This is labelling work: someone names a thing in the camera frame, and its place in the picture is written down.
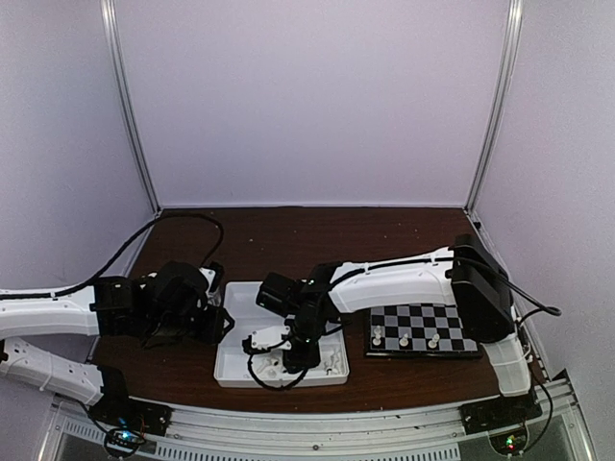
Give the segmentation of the black white chess board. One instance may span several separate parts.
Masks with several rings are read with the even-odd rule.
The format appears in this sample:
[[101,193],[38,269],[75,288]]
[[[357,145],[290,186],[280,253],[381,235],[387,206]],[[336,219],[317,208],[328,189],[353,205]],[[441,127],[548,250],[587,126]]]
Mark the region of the black white chess board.
[[[480,346],[463,330],[457,308],[453,304],[412,303],[378,306],[364,313],[365,346],[367,357],[478,359]],[[372,344],[374,328],[381,326],[383,348]],[[401,349],[400,338],[409,337],[409,348]],[[435,333],[440,335],[436,349],[428,342]]]

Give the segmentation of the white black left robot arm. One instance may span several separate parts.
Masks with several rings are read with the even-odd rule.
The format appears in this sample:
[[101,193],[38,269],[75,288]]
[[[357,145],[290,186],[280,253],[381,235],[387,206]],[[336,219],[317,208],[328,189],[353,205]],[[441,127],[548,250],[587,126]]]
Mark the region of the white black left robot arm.
[[234,328],[222,304],[220,265],[171,261],[137,279],[101,277],[73,287],[3,291],[1,375],[41,392],[100,407],[118,426],[138,416],[121,371],[78,363],[29,343],[44,335],[192,338],[218,345]]

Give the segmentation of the white plastic compartment tray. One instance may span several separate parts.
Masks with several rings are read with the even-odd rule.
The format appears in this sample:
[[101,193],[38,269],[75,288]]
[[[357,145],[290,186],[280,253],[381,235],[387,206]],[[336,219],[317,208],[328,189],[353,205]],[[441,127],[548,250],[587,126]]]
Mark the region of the white plastic compartment tray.
[[[248,367],[249,355],[242,349],[242,341],[252,331],[283,326],[283,318],[265,310],[256,304],[259,283],[230,282],[226,286],[224,307],[235,319],[235,326],[217,347],[213,377],[222,388],[257,388],[257,379],[272,387],[289,384],[298,377],[270,379],[259,378],[252,366]],[[346,352],[344,336],[341,331],[326,336],[319,341],[320,354],[340,352],[346,373],[342,376],[305,377],[297,384],[301,387],[334,386],[347,382],[350,374],[349,360]]]

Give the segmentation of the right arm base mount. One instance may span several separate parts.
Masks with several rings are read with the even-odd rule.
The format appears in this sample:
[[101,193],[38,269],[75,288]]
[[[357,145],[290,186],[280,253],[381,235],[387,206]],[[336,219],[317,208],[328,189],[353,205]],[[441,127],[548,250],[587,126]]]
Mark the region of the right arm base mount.
[[506,457],[520,455],[528,447],[528,422],[543,414],[531,396],[465,403],[459,413],[467,435],[486,433],[490,447]]

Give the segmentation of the white chess piece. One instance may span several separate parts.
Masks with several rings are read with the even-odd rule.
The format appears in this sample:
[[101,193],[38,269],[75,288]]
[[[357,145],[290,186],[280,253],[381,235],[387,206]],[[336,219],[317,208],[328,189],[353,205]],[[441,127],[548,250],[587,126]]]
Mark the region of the white chess piece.
[[408,348],[409,348],[409,344],[410,344],[410,342],[409,342],[409,337],[408,337],[408,334],[407,334],[407,333],[405,333],[405,334],[404,334],[404,335],[400,338],[400,341],[399,341],[400,348],[401,348],[401,349],[408,349]]
[[440,335],[439,335],[438,333],[435,333],[435,334],[433,335],[433,337],[430,339],[430,341],[428,342],[428,347],[429,347],[431,350],[436,349],[436,348],[437,348],[437,346],[438,346],[438,342],[439,342],[439,340],[440,340]]

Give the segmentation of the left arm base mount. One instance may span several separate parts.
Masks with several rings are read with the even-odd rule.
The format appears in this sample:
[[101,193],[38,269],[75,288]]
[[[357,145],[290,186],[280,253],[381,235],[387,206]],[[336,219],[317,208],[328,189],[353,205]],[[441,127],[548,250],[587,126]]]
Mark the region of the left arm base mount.
[[88,418],[103,433],[103,448],[112,458],[135,455],[149,436],[164,436],[173,410],[143,400],[103,398],[91,406],[82,405]]

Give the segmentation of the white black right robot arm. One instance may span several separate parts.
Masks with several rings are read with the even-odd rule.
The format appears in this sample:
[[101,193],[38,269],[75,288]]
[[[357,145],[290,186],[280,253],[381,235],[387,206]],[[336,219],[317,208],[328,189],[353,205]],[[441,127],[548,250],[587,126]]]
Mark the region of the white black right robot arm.
[[306,279],[270,273],[256,304],[283,318],[242,342],[249,357],[280,351],[297,386],[321,361],[320,340],[341,330],[344,314],[375,307],[453,306],[469,338],[483,347],[498,381],[493,416],[514,423],[529,409],[532,378],[515,321],[504,268],[472,234],[422,255],[380,262],[328,262]]

